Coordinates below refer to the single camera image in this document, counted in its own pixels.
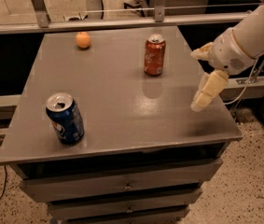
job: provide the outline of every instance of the blue can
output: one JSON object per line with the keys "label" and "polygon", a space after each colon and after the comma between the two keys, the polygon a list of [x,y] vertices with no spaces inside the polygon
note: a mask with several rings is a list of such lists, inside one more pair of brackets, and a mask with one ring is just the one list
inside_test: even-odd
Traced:
{"label": "blue can", "polygon": [[63,144],[73,145],[84,135],[83,118],[70,94],[55,93],[50,96],[46,103],[46,112]]}

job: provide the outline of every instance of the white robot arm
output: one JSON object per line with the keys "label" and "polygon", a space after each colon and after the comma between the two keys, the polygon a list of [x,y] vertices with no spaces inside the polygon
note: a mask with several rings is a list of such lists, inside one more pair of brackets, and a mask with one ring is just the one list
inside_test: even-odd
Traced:
{"label": "white robot arm", "polygon": [[202,76],[191,104],[193,111],[202,111],[228,83],[229,75],[238,75],[251,67],[264,54],[264,5],[259,6],[235,27],[227,29],[212,43],[195,49],[191,55],[214,67]]}

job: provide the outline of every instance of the speckled floor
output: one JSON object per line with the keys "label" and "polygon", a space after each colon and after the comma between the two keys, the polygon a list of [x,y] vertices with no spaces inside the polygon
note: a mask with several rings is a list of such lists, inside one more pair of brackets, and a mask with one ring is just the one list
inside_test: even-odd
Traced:
{"label": "speckled floor", "polygon": [[[178,224],[264,223],[264,127],[249,108],[240,109],[237,118],[243,140],[229,145],[224,164],[202,185],[203,194]],[[49,223],[46,206],[18,188],[20,179],[9,167],[7,173],[0,224]],[[0,166],[0,193],[4,177]]]}

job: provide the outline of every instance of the orange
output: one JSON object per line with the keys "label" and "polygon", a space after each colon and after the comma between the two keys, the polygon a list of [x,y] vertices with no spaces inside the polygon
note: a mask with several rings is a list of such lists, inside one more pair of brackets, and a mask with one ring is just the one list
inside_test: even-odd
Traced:
{"label": "orange", "polygon": [[86,49],[90,46],[91,43],[91,39],[90,36],[88,35],[88,33],[86,32],[78,32],[76,34],[76,44],[82,48],[82,49]]}

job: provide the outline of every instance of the red can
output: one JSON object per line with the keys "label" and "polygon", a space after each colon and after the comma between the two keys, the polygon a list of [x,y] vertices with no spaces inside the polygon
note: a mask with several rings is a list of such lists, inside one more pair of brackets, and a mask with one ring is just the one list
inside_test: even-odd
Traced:
{"label": "red can", "polygon": [[160,34],[151,35],[145,44],[144,71],[151,76],[162,73],[166,41]]}

